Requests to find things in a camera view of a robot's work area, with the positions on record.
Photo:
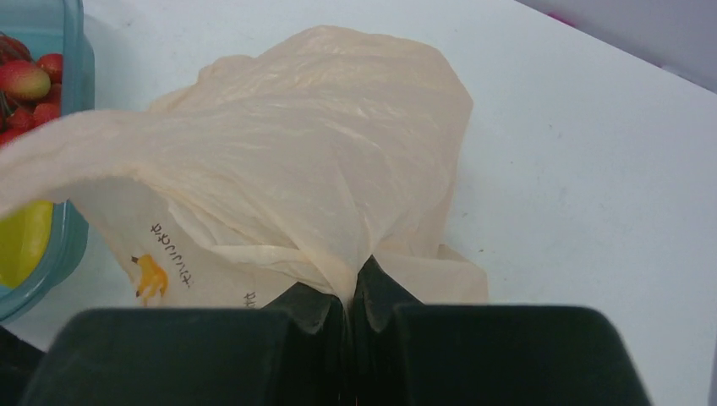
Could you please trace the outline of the orange plastic bag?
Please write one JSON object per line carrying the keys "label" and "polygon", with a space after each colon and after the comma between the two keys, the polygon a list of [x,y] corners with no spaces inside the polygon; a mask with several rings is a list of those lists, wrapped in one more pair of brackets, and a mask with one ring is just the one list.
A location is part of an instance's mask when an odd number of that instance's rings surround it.
{"label": "orange plastic bag", "polygon": [[1,213],[71,201],[139,304],[348,304],[377,259],[426,303],[488,299],[443,242],[473,109],[435,48],[335,26],[224,57],[145,112],[89,111],[1,151]]}

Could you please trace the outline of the red fake fruit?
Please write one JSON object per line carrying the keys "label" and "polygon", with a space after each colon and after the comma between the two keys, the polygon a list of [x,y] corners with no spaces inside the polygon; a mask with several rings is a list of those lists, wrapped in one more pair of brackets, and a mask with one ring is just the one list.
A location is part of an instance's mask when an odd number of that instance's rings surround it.
{"label": "red fake fruit", "polygon": [[1,145],[61,116],[63,55],[33,58],[20,40],[1,34]]}

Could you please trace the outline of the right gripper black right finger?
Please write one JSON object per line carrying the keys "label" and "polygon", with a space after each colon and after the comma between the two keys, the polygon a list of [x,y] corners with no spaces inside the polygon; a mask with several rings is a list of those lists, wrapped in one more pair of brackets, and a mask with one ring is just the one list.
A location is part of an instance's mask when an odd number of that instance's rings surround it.
{"label": "right gripper black right finger", "polygon": [[649,404],[597,310],[424,304],[370,259],[352,313],[361,405]]}

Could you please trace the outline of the yellow fake fruit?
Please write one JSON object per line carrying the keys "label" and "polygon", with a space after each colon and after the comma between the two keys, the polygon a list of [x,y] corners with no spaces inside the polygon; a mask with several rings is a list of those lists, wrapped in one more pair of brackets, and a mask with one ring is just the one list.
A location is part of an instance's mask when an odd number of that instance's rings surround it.
{"label": "yellow fake fruit", "polygon": [[40,263],[52,231],[53,203],[36,201],[1,221],[1,285],[17,288]]}

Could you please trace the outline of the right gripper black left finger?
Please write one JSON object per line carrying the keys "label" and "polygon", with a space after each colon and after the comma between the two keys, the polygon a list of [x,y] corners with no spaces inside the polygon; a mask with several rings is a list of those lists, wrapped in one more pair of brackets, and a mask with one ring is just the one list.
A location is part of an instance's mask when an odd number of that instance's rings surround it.
{"label": "right gripper black left finger", "polygon": [[343,317],[336,297],[301,283],[260,310],[87,310],[20,402],[337,405]]}

